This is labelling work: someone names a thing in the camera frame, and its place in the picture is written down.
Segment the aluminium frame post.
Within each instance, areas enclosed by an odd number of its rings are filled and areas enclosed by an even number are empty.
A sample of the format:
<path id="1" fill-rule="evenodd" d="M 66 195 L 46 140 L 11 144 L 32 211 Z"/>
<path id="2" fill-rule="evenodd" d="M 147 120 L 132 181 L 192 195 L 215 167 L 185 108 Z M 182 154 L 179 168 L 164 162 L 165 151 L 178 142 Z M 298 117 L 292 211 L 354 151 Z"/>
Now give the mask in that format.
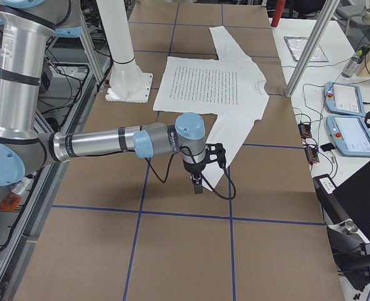
<path id="1" fill-rule="evenodd" d="M 340 0 L 326 0 L 326 2 L 324 3 L 323 9 L 321 10 L 317 21 L 315 22 L 308 42 L 305 45 L 297 66 L 295 67 L 292 76 L 287 84 L 287 87 L 285 89 L 285 97 L 292 97 L 297 85 L 299 84 L 299 81 L 302 79 L 308 62 L 310 61 L 314 50 L 319 44 L 319 41 L 324 34 L 324 31 L 327 28 L 327 25 L 331 20 L 332 15 L 335 13 L 339 3 Z"/>

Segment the clear water bottle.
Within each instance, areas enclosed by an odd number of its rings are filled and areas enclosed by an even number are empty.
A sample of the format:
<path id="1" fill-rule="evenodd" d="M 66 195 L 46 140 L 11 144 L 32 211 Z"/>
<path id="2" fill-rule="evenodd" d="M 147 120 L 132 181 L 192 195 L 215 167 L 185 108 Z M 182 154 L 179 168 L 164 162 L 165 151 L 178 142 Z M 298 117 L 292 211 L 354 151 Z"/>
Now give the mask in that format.
<path id="1" fill-rule="evenodd" d="M 352 77 L 353 74 L 356 72 L 357 68 L 364 61 L 369 51 L 370 51 L 370 46 L 368 45 L 362 45 L 358 50 L 356 50 L 353 56 L 351 57 L 351 59 L 345 65 L 342 71 L 342 76 L 344 78 Z"/>

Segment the lower blue teach pendant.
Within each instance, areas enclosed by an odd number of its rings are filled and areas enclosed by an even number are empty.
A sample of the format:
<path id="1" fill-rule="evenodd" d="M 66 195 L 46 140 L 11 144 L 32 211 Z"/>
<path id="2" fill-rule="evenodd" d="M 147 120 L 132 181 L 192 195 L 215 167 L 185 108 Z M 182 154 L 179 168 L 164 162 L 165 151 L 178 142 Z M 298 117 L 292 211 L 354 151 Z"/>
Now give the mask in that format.
<path id="1" fill-rule="evenodd" d="M 359 116 L 329 115 L 326 125 L 336 149 L 346 157 L 370 157 L 370 132 Z"/>

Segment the red cylinder bottle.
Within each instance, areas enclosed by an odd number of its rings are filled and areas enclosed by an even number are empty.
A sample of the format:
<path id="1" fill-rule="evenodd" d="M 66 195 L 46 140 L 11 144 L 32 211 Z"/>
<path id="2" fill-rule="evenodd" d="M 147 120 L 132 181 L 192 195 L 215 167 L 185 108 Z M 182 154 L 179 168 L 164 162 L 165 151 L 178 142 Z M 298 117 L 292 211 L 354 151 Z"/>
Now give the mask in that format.
<path id="1" fill-rule="evenodd" d="M 286 5 L 286 0 L 278 0 L 275 6 L 274 15 L 272 17 L 271 27 L 276 28 L 282 17 L 284 7 Z"/>

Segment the upper blue teach pendant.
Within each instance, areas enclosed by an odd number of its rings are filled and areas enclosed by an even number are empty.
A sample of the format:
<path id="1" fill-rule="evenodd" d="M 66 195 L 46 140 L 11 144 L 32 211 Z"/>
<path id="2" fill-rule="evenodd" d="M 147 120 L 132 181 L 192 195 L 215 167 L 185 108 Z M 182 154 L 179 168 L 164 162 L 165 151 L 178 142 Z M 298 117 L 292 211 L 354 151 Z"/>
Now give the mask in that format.
<path id="1" fill-rule="evenodd" d="M 361 91 L 357 85 L 327 82 L 324 103 L 329 112 L 341 115 L 365 116 Z"/>

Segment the white long-sleeve printed shirt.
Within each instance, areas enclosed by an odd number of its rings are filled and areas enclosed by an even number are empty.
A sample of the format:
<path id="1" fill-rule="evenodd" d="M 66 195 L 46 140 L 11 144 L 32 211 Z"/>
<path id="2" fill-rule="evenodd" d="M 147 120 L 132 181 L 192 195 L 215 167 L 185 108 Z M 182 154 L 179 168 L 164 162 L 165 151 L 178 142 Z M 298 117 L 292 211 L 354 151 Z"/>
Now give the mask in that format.
<path id="1" fill-rule="evenodd" d="M 223 26 L 210 28 L 217 60 L 170 56 L 162 76 L 155 111 L 215 114 L 209 144 L 221 143 L 231 163 L 269 96 L 266 78 Z"/>

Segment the white central pedestal column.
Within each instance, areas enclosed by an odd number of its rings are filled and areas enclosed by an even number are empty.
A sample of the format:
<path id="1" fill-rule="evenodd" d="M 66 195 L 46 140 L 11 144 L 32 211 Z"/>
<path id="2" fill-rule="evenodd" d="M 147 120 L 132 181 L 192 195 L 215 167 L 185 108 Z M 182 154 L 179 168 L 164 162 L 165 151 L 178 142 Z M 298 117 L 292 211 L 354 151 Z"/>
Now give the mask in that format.
<path id="1" fill-rule="evenodd" d="M 97 1 L 113 66 L 106 100 L 146 103 L 153 74 L 144 73 L 135 61 L 127 13 L 123 1 Z"/>

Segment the black laptop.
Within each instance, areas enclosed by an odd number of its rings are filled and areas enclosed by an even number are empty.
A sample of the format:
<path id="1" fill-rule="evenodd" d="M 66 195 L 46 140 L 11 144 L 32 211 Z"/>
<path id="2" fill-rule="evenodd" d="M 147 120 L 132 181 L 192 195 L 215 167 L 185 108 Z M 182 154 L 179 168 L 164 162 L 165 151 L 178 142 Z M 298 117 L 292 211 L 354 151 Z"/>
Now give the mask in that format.
<path id="1" fill-rule="evenodd" d="M 370 161 L 338 185 L 334 194 L 355 225 L 370 241 Z"/>

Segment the blue teach pendant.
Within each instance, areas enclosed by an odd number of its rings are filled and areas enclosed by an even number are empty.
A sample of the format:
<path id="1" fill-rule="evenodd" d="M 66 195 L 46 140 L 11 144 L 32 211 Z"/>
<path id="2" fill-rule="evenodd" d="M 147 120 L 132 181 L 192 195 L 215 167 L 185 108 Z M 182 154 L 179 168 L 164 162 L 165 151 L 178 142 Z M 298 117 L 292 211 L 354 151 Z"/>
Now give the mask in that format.
<path id="1" fill-rule="evenodd" d="M 327 82 L 324 103 L 329 112 L 341 115 L 365 116 L 361 91 L 357 85 Z"/>
<path id="2" fill-rule="evenodd" d="M 359 116 L 329 115 L 326 125 L 336 149 L 346 157 L 370 157 L 370 132 Z"/>

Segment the black box with label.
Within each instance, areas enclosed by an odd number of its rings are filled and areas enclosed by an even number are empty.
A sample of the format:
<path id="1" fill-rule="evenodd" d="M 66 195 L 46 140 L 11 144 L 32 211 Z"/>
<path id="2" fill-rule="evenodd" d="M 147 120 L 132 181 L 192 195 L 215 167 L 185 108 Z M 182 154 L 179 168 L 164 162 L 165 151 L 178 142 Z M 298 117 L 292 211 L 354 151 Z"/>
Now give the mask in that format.
<path id="1" fill-rule="evenodd" d="M 317 199 L 324 208 L 333 224 L 344 221 L 353 221 L 335 197 L 334 191 L 337 188 L 328 174 L 313 177 L 313 184 Z"/>

